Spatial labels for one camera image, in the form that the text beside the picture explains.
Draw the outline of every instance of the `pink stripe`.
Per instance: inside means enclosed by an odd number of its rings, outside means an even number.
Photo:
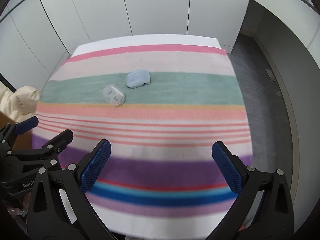
[[[61,128],[61,129],[70,129],[73,131],[78,131],[78,132],[86,132],[86,133],[91,133],[91,134],[97,134],[97,135],[104,135],[104,136],[113,136],[113,137],[124,137],[124,138],[140,138],[140,139],[164,139],[164,140],[190,140],[190,139],[213,139],[214,136],[200,136],[200,137],[196,137],[196,136],[187,136],[187,137],[164,137],[164,136],[131,136],[131,135],[123,135],[123,134],[116,134],[116,133],[105,133],[105,132],[96,132],[96,131],[85,131],[85,129],[75,129],[75,128],[71,128],[71,126],[77,126],[77,127],[84,127],[84,128],[93,128],[93,129],[100,129],[100,130],[107,130],[107,131],[124,131],[124,132],[139,132],[139,133],[170,133],[170,134],[203,134],[203,133],[231,133],[231,132],[247,132],[244,134],[234,134],[234,135],[219,135],[216,136],[217,138],[236,138],[236,137],[246,137],[249,136],[249,128],[243,128],[243,129],[225,129],[225,130],[203,130],[203,131],[199,131],[199,130],[182,130],[182,131],[167,131],[167,130],[137,130],[137,129],[117,129],[117,128],[109,128],[109,127],[99,127],[99,126],[90,126],[90,125],[78,125],[78,124],[71,124],[71,123],[63,123],[63,122],[54,122],[54,121],[47,121],[47,120],[43,120],[40,119],[41,121],[39,123],[39,125],[45,125],[45,126],[49,126],[49,127],[56,127],[56,128]],[[53,125],[52,123],[58,123],[58,124],[62,124],[62,126],[57,126],[57,125]]]
[[[218,49],[214,47],[207,46],[195,46],[195,45],[180,45],[180,44],[160,44],[160,45],[141,45],[141,46],[130,46],[130,47],[121,47],[115,49],[104,49],[93,51],[78,56],[74,56],[62,65],[67,62],[76,62],[92,57],[103,57],[109,55],[123,54],[123,53],[132,53],[132,52],[143,52],[143,51],[185,51],[185,52],[200,52],[200,53],[215,53],[220,55],[227,56],[227,52],[224,49]]]
[[[43,127],[41,125],[38,125],[37,128],[51,131],[51,132],[56,132],[56,133],[61,133],[64,130],[54,130],[54,129],[49,129],[46,127]],[[73,134],[74,137],[78,138],[83,138],[87,140],[93,140],[96,141],[100,137],[90,137],[90,136],[85,136],[85,135],[80,135],[80,134]],[[146,143],[146,142],[132,142],[132,141],[124,141],[124,140],[113,140],[109,139],[109,142],[111,143],[118,143],[118,144],[125,144],[125,145],[139,145],[139,146],[154,146],[154,147],[201,147],[201,146],[211,146],[211,143]],[[247,143],[251,142],[250,139],[241,139],[241,140],[234,140],[234,141],[226,141],[225,144],[226,146],[231,145],[231,144],[239,144],[239,143]]]
[[[117,200],[102,198],[89,192],[87,192],[85,195],[91,203],[94,203],[96,205],[124,213],[149,217],[191,217],[207,215],[228,210],[235,201],[234,199],[231,199],[223,201],[221,203],[201,205],[196,207],[168,208],[129,204]]]
[[[51,117],[51,116],[44,116],[41,114],[37,114],[37,116],[43,116],[47,118],[55,118],[55,119],[61,119],[61,120],[69,120],[69,121],[76,121],[76,122],[89,122],[88,120],[77,120],[77,119],[68,119],[68,118],[59,118],[59,117]],[[58,124],[64,124],[64,125],[71,125],[71,126],[77,126],[77,127],[84,127],[84,128],[93,128],[93,129],[100,129],[100,130],[109,130],[109,131],[122,131],[122,132],[148,132],[148,133],[224,133],[224,132],[244,132],[249,131],[249,128],[241,128],[241,129],[229,129],[229,130],[204,130],[204,131],[186,131],[186,130],[141,130],[141,129],[123,129],[123,128],[112,128],[112,127],[104,127],[104,126],[92,126],[92,125],[82,125],[82,124],[75,124],[75,123],[68,123],[68,122],[57,122],[52,120],[45,120],[42,118],[39,118],[39,121],[41,122],[50,122],[50,123],[58,123]],[[217,123],[217,124],[150,124],[150,125],[144,125],[143,123],[121,123],[121,122],[105,122],[105,124],[117,124],[117,125],[131,125],[131,126],[156,126],[156,127],[230,127],[230,126],[247,126],[248,123]]]

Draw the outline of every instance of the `cabinet door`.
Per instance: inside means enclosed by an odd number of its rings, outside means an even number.
[[[20,1],[10,0],[8,9],[12,9]],[[51,73],[66,49],[55,33],[40,0],[25,0],[12,11],[11,16],[27,46]]]
[[[124,0],[73,0],[91,41],[131,35]]]
[[[90,42],[73,0],[41,0],[47,15],[70,52]]]
[[[233,47],[249,0],[190,0],[188,34],[217,38]]]
[[[33,86],[42,90],[50,74],[37,60],[8,15],[0,23],[0,73],[16,89]]]
[[[189,0],[125,0],[132,34],[187,34]]]

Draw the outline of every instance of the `beige cloth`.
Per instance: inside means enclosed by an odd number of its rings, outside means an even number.
[[[12,92],[0,82],[0,111],[15,122],[33,117],[41,92],[33,87],[22,87]]]

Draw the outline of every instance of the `transparent plastic container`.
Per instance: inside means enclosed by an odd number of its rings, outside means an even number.
[[[107,101],[107,103],[113,106],[121,106],[125,101],[125,94],[116,87],[116,85],[107,85],[102,94]]]

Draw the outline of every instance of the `striped blanket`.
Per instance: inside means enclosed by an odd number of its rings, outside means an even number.
[[[125,86],[126,75],[150,71],[151,84]],[[103,88],[126,94],[105,103]],[[236,195],[211,156],[221,140],[251,164],[247,115],[235,73],[222,49],[143,45],[94,51],[68,59],[43,90],[33,147],[65,129],[73,142],[59,155],[77,163],[101,138],[111,157],[87,198],[110,230],[151,239],[207,236]]]

